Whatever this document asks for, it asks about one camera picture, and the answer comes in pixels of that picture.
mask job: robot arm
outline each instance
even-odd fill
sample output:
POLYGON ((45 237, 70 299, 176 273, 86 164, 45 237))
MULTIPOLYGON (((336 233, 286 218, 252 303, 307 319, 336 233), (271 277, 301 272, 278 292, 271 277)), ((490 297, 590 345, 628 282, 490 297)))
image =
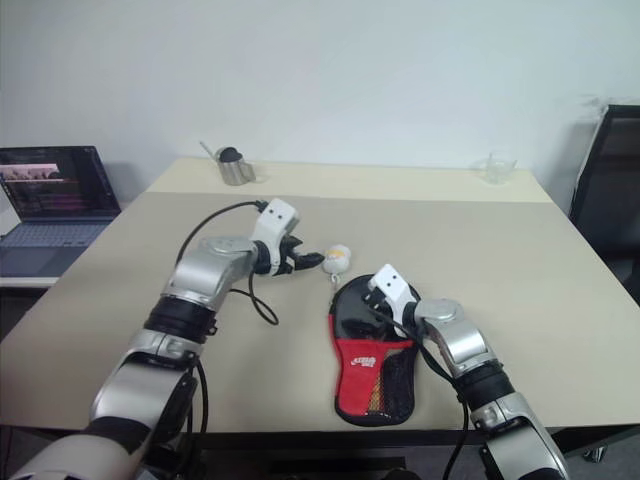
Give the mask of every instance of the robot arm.
POLYGON ((274 199, 251 239, 207 238, 187 253, 98 393, 89 426, 51 444, 12 480, 133 478, 151 445, 180 432, 196 389, 190 371, 232 285, 253 272, 273 276, 322 262, 319 254, 293 252, 302 243, 290 240, 297 223, 296 210, 274 199), (290 266, 287 257, 303 261, 290 266))
POLYGON ((480 450, 489 480, 568 480, 562 454, 524 396, 516 392, 493 350, 462 306, 448 299, 416 302, 409 285, 385 265, 369 281, 371 298, 384 301, 401 325, 423 324, 486 436, 480 450))

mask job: beige table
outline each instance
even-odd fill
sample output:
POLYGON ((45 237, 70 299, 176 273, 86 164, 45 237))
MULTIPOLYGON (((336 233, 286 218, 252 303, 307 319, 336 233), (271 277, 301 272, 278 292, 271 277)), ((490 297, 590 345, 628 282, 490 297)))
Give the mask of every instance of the beige table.
MULTIPOLYGON (((296 235, 308 249, 353 249, 350 276, 391 262, 423 296, 460 301, 546 425, 640 422, 640 385, 630 381, 640 365, 640 310, 528 172, 494 187, 464 171, 295 166, 287 177, 285 166, 265 168, 272 176, 264 184, 231 190, 214 165, 181 160, 124 211, 2 343, 0 421, 83 427, 185 235, 208 213, 249 198, 229 192, 280 190, 297 195, 283 198, 300 211, 296 235), (340 186, 341 171, 371 176, 375 188, 340 186), (301 174, 306 180, 291 187, 301 174), (315 196, 323 192, 330 198, 315 196)), ((248 234, 255 218, 239 210, 203 235, 248 234)), ((314 270, 259 279, 256 291, 282 323, 267 325, 246 299, 229 296, 203 355, 209 430, 357 430, 333 411, 327 277, 314 270)), ((453 392, 419 363, 415 412, 393 428, 459 427, 453 392)))

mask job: glass cup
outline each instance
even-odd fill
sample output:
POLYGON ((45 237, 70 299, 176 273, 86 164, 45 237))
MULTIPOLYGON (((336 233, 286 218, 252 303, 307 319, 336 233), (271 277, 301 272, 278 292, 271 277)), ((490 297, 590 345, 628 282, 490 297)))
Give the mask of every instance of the glass cup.
POLYGON ((493 185, 502 185, 509 180, 517 161, 506 151, 493 151, 485 167, 485 180, 493 185))

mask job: black chair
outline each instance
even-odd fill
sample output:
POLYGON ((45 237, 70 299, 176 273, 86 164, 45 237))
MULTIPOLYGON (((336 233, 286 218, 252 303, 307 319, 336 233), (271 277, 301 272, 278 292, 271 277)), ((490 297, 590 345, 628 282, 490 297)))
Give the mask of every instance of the black chair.
POLYGON ((620 260, 633 265, 621 281, 640 305, 640 106, 607 109, 578 177, 569 218, 607 265, 620 260))

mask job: white table top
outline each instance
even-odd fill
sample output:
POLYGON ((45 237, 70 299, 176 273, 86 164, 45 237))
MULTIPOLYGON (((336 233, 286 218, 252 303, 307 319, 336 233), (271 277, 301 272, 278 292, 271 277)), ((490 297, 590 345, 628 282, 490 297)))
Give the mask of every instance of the white table top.
MULTIPOLYGON (((453 178, 450 187, 456 190, 453 178)), ((151 190, 2 343, 2 423, 82 428, 94 395, 157 301, 184 236, 206 214, 239 199, 167 193, 157 185, 151 190)), ((307 248, 342 242, 353 249, 349 278, 390 262, 423 297, 460 301, 546 425, 638 423, 640 385, 629 379, 640 364, 640 309, 562 212, 531 198, 285 197, 301 213, 296 235, 307 248)), ((250 209, 238 210, 203 235, 248 234, 254 221, 250 209)), ((203 354, 209 430, 359 429, 333 411, 338 364, 326 318, 326 276, 314 270, 261 278, 256 291, 282 323, 271 327, 246 299, 228 298, 218 315, 219 332, 203 354)), ((416 372, 415 411, 393 428, 459 428, 450 387, 421 362, 416 372)))

